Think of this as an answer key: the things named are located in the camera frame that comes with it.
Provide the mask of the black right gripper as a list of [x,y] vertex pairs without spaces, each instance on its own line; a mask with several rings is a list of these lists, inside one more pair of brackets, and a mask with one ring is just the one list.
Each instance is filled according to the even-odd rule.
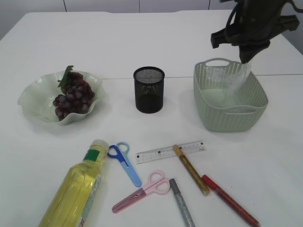
[[237,0],[225,28],[211,34],[212,47],[239,46],[241,63],[248,63],[269,47],[271,38],[299,26],[295,15],[281,16],[285,4],[290,4],[297,13],[303,12],[292,0]]

